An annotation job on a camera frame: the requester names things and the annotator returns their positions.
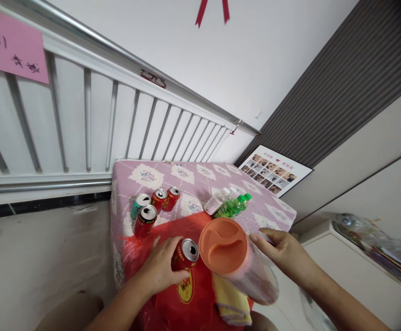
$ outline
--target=red can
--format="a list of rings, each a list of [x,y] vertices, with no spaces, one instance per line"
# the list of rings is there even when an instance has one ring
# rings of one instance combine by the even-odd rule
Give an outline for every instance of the red can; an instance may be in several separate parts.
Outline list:
[[[181,190],[177,187],[171,186],[167,190],[167,194],[168,196],[164,202],[162,209],[163,211],[172,211],[174,206],[176,205],[176,202],[181,197]]]
[[[145,205],[141,208],[136,216],[135,226],[133,233],[138,237],[145,237],[150,232],[156,219],[158,217],[158,211],[152,205]]]
[[[155,206],[158,214],[162,210],[162,207],[167,199],[167,192],[163,188],[158,188],[156,191],[153,192],[151,196],[151,205]]]
[[[190,238],[181,239],[176,246],[172,258],[172,270],[190,270],[196,265],[199,250]]]

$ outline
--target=orange lid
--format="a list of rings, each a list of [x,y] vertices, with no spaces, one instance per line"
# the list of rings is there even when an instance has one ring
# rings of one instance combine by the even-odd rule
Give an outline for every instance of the orange lid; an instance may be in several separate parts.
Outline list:
[[[244,264],[248,255],[248,237],[235,221],[216,218],[202,230],[199,252],[211,271],[223,276],[233,274]]]

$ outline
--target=white cabinet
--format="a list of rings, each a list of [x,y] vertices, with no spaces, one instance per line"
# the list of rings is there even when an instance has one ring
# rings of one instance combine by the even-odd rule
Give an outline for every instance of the white cabinet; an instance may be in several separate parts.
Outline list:
[[[301,243],[317,264],[392,330],[401,330],[401,283],[326,221]]]

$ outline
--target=soda can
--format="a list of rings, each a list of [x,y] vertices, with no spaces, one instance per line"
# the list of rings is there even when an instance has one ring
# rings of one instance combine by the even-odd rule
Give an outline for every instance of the soda can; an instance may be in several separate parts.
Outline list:
[[[133,227],[133,233],[138,237],[145,237],[150,232],[156,218],[158,217],[158,211],[152,205],[145,205],[141,208],[137,214],[135,226]]]
[[[145,193],[138,194],[133,203],[132,211],[130,212],[130,216],[132,217],[132,219],[136,220],[137,214],[139,213],[141,208],[144,207],[145,205],[149,205],[150,203],[151,203],[151,198],[148,194]]]
[[[162,209],[163,211],[172,211],[174,206],[176,205],[176,202],[181,197],[181,189],[171,186],[167,190],[167,195],[167,199],[165,200]]]
[[[196,265],[199,258],[199,249],[196,243],[190,239],[181,239],[176,246],[172,258],[172,270],[190,270]]]
[[[153,195],[151,196],[151,204],[155,206],[158,214],[162,210],[166,198],[167,192],[163,188],[158,188],[156,191],[153,192]]]

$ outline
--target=green bottle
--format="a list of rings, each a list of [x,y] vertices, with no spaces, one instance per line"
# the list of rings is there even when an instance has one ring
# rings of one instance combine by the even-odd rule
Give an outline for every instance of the green bottle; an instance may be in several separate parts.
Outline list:
[[[251,194],[246,193],[246,194],[245,194],[245,199],[246,199],[245,205],[246,205],[246,207],[248,208],[248,203],[249,203],[249,201],[252,199]]]
[[[219,217],[231,218],[234,214],[238,213],[235,200],[237,199],[228,200],[223,203],[216,214],[214,214],[213,219]]]
[[[246,203],[247,201],[246,201],[246,197],[244,195],[239,195],[236,200],[238,200],[236,202],[236,208],[238,210],[238,212],[236,213],[236,215],[237,215],[237,214],[243,212],[246,209],[246,207],[248,206],[248,204]]]
[[[239,195],[236,199],[229,200],[225,202],[214,215],[213,218],[218,217],[226,217],[233,218],[241,211],[246,209],[245,206],[245,197],[243,195]]]

